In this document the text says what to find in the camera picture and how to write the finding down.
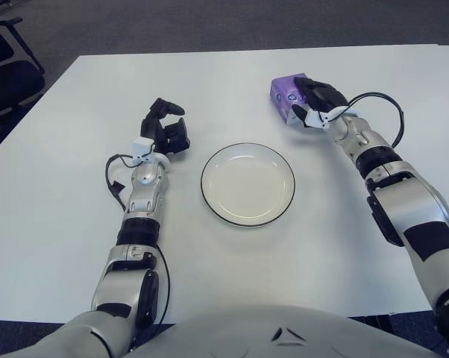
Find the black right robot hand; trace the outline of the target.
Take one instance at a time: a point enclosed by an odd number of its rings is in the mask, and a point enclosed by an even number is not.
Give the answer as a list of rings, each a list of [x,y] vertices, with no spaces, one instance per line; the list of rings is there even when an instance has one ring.
[[[326,128],[332,119],[330,115],[349,105],[343,94],[329,84],[306,77],[294,77],[293,80],[296,89],[304,96],[304,103],[293,104],[291,109],[305,128]]]

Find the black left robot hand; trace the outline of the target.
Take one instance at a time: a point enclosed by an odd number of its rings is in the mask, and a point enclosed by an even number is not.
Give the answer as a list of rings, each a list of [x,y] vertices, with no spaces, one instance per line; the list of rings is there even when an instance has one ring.
[[[161,154],[179,153],[190,146],[186,124],[182,116],[182,107],[169,101],[157,98],[151,105],[147,116],[142,120],[140,136],[153,140],[154,152]],[[179,116],[176,123],[162,126],[160,120],[167,115]]]

